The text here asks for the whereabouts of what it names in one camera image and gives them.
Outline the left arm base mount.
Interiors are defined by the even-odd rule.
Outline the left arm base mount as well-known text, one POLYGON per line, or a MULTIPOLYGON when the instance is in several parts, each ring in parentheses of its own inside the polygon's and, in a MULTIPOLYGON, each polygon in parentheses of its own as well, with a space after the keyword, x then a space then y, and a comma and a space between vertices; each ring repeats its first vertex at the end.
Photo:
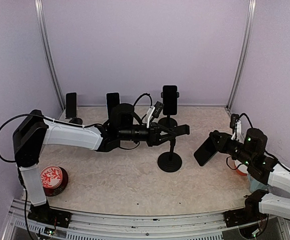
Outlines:
POLYGON ((28 218, 39 223, 68 228, 72 214, 68 211, 50 208, 48 204, 30 206, 28 218))

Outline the clear case phone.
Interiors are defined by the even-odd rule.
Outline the clear case phone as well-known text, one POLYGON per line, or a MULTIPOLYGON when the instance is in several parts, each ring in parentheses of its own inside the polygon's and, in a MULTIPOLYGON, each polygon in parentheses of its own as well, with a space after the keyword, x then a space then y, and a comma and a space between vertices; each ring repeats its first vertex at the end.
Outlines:
POLYGON ((72 119, 77 117, 78 107, 77 107, 77 93, 70 92, 66 94, 66 119, 72 119))

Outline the black gooseneck phone stand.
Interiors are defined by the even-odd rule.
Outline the black gooseneck phone stand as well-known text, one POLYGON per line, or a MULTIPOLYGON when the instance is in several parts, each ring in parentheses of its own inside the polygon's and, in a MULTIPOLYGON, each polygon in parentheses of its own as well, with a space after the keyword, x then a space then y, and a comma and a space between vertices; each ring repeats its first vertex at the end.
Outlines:
POLYGON ((163 126, 165 126, 165 127, 167 127, 167 128, 175 128, 177 125, 178 125, 178 123, 177 123, 177 121, 175 120, 175 119, 173 119, 172 117, 171 117, 171 115, 169 116, 169 115, 164 115, 165 117, 163 117, 163 118, 161 118, 159 121, 158 121, 158 123, 160 124, 160 125, 163 125, 163 126))

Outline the black clamp phone stand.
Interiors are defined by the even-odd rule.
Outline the black clamp phone stand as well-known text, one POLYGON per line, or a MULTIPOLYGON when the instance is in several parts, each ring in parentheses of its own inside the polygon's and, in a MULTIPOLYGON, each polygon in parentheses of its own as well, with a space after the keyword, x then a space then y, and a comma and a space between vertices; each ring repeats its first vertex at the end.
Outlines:
POLYGON ((176 137, 189 134, 190 127, 187 124, 183 124, 172 129, 172 134, 169 138, 170 150, 168 152, 162 153, 157 160, 157 164, 162 171, 167 173, 174 173, 181 168, 182 159, 180 155, 174 152, 176 137))

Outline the light blue case phone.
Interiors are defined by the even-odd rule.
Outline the light blue case phone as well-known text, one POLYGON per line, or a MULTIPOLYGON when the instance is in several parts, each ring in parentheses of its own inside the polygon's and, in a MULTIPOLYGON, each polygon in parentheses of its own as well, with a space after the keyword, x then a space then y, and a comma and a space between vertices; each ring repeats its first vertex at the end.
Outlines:
POLYGON ((106 105, 107 105, 108 118, 110 118, 112 109, 119 104, 120 104, 120 95, 118 92, 109 92, 106 94, 106 105))

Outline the folding phone stand wood base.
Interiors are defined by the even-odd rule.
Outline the folding phone stand wood base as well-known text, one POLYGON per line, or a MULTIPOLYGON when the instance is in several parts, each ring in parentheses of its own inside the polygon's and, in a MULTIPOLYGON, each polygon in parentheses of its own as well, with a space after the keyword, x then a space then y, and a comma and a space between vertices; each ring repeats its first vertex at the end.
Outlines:
POLYGON ((76 125, 82 125, 83 120, 79 117, 75 117, 75 118, 70 119, 69 123, 76 124, 76 125))

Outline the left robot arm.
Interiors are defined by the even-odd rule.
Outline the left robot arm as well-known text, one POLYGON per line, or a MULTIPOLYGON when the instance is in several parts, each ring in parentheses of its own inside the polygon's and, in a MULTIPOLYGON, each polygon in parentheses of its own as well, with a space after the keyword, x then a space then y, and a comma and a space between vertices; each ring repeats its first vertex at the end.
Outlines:
POLYGON ((38 173, 41 149, 44 145, 63 145, 107 153, 120 147, 121 141, 146 142, 149 147, 172 141, 190 133, 189 125, 166 127, 154 118, 159 117, 163 104, 157 102, 147 113, 143 123, 129 103, 110 109, 104 124, 74 124, 48 118, 40 110, 23 114, 23 122, 13 133, 14 163, 31 201, 31 213, 43 222, 51 222, 55 211, 49 206, 38 173))

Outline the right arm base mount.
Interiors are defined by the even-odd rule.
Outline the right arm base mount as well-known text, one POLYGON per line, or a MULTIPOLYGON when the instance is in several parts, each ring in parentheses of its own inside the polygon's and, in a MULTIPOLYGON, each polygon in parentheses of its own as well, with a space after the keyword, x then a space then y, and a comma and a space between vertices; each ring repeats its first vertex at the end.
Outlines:
POLYGON ((227 228, 245 225, 267 218, 266 214, 262 214, 258 211, 249 211, 245 208, 225 211, 223 216, 227 228))

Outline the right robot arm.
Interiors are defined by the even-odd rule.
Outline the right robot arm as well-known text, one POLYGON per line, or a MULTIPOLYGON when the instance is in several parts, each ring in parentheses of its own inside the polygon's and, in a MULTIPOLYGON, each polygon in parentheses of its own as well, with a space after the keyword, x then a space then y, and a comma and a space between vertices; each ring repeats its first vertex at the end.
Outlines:
MULTIPOLYGON (((217 130, 209 134, 216 150, 228 154, 247 167, 248 173, 258 182, 279 188, 290 194, 290 169, 277 158, 266 156, 267 136, 258 128, 249 128, 243 143, 217 130)), ((265 215, 275 215, 290 220, 290 198, 276 196, 258 189, 245 200, 239 218, 251 222, 265 215)))

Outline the teal phone diagonal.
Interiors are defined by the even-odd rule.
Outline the teal phone diagonal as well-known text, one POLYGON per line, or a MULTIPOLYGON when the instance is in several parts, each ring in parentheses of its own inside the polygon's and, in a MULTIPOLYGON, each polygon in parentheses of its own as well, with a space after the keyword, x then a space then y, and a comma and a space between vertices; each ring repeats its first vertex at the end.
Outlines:
POLYGON ((208 137, 204 143, 194 152, 193 156, 196 159, 199 166, 203 167, 214 155, 217 153, 215 145, 208 137))

